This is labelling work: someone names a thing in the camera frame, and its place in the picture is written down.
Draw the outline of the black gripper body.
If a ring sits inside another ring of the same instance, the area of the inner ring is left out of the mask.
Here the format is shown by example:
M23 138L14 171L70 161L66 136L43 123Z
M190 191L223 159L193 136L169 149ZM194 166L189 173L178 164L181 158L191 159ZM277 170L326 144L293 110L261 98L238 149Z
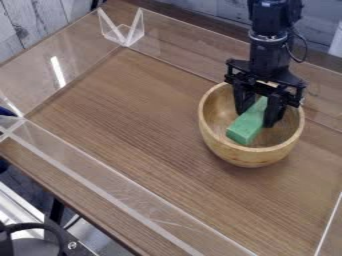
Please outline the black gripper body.
M298 107L306 83L290 71L293 33L262 36L250 31L249 36L249 59L230 58L226 61L225 81L231 85L246 84L255 91L255 96L269 98L273 93L278 93L283 96L286 107Z

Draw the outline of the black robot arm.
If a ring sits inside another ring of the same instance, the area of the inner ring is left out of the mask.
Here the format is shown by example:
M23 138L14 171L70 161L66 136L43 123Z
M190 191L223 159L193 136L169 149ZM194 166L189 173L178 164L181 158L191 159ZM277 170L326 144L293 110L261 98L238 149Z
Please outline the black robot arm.
M295 30L302 17L302 0L247 0L250 54L247 60L226 61L225 81L233 85L235 111L242 115L257 96L267 98L263 127L282 120L289 106L298 108L306 82L290 71L290 62L301 63L293 54Z

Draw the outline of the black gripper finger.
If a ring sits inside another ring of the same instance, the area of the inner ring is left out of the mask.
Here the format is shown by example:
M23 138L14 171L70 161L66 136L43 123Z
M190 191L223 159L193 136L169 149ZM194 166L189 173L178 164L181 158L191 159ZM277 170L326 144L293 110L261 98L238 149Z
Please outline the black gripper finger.
M267 98L267 107L263 116L263 126L271 128L282 119L286 111L286 102L283 96L273 93Z
M255 103L255 91L246 84L234 84L235 110L242 115Z

